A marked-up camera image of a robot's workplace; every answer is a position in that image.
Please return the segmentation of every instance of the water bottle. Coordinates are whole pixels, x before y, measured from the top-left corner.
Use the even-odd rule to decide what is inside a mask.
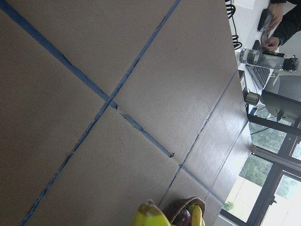
[[[299,59],[295,55],[247,49],[241,50],[239,61],[243,64],[293,72],[298,69]]]

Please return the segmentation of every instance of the person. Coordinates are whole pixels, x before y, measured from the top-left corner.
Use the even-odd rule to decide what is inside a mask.
[[[262,47],[275,51],[280,45],[284,45],[295,33],[301,30],[301,0],[288,0],[296,6],[283,16],[286,0],[271,0],[269,10],[273,18],[265,34],[269,34],[277,27],[270,38]]]

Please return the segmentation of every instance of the wicker basket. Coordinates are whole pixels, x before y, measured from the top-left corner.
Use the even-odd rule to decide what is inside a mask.
[[[202,210],[202,217],[204,216],[205,212],[205,203],[198,197],[191,197],[189,199],[180,199],[176,201],[169,209],[164,211],[166,218],[172,224],[174,219],[180,214],[183,208],[186,208],[188,204],[198,205]]]

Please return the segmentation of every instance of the black sweater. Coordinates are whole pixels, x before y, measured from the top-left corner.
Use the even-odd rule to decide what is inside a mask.
[[[288,0],[296,6],[286,13],[273,36],[280,39],[280,44],[285,44],[295,33],[301,30],[301,0]],[[271,0],[271,3],[285,3],[286,0]]]

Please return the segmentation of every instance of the purple fruit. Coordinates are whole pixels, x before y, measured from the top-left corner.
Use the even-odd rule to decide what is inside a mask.
[[[186,208],[181,210],[180,214],[174,219],[173,224],[177,226],[188,226],[191,222],[191,214]]]

